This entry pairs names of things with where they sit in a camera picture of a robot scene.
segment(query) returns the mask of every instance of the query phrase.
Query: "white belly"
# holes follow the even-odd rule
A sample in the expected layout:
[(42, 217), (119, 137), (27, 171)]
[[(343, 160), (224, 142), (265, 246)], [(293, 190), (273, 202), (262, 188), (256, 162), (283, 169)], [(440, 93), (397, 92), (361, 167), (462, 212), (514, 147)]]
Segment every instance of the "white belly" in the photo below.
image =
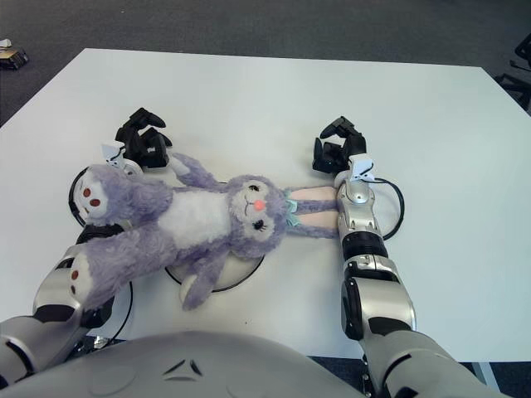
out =
[(158, 226), (173, 237), (178, 249), (212, 242), (231, 232), (231, 218), (225, 194), (175, 192), (169, 209)]

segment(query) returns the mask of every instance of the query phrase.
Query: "white table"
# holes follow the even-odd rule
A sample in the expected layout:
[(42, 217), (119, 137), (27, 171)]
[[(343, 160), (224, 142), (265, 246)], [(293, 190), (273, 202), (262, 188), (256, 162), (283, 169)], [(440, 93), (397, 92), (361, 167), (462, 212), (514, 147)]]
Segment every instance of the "white table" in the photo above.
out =
[[(66, 204), (73, 177), (101, 163), (100, 143), (140, 106), (219, 179), (245, 170), (280, 187), (330, 183), (311, 170), (314, 137), (345, 115), (376, 174), (406, 197), (387, 248), (419, 330), (460, 361), (531, 360), (531, 119), (474, 67), (84, 50), (0, 129), (0, 319), (31, 312), (80, 232)], [(392, 194), (377, 198), (390, 227)], [(359, 357), (340, 326), (341, 280), (337, 241), (288, 237), (252, 278), (192, 313), (164, 272), (136, 280), (120, 337), (234, 331)], [(125, 289), (98, 332), (114, 334), (128, 300)]]

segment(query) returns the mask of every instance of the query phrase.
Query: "plush bunny eye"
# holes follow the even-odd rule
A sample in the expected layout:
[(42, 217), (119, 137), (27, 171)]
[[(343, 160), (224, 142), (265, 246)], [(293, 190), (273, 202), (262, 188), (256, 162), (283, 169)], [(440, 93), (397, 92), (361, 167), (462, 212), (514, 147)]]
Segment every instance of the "plush bunny eye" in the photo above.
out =
[(258, 231), (265, 231), (267, 229), (267, 226), (264, 225), (263, 220), (258, 220), (257, 222), (253, 222), (252, 226), (254, 226), (255, 230), (258, 230)]

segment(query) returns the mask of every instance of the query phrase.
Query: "purple plush bunny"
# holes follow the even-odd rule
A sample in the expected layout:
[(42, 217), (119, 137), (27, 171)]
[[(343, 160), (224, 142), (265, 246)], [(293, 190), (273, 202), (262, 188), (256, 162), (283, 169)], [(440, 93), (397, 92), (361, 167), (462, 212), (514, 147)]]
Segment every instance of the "purple plush bunny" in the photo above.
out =
[(203, 303), (229, 252), (258, 258), (288, 232), (337, 235), (332, 187), (281, 191), (264, 177), (239, 176), (217, 182), (201, 164), (175, 153), (170, 166), (186, 187), (170, 187), (93, 165), (78, 181), (74, 200), (87, 224), (127, 221), (132, 229), (93, 239), (72, 265), (71, 293), (96, 308), (124, 284), (178, 263), (190, 264), (181, 286), (183, 308)]

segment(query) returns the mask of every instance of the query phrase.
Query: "teal bow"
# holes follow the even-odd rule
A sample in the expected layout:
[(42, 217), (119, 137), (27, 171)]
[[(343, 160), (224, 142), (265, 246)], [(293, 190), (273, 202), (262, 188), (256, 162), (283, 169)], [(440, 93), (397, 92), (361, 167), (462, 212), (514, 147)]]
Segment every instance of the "teal bow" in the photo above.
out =
[(295, 212), (297, 211), (297, 201), (286, 199), (285, 202), (288, 205), (288, 215), (285, 221), (288, 223), (288, 226), (297, 226), (300, 224), (299, 217), (295, 215)]

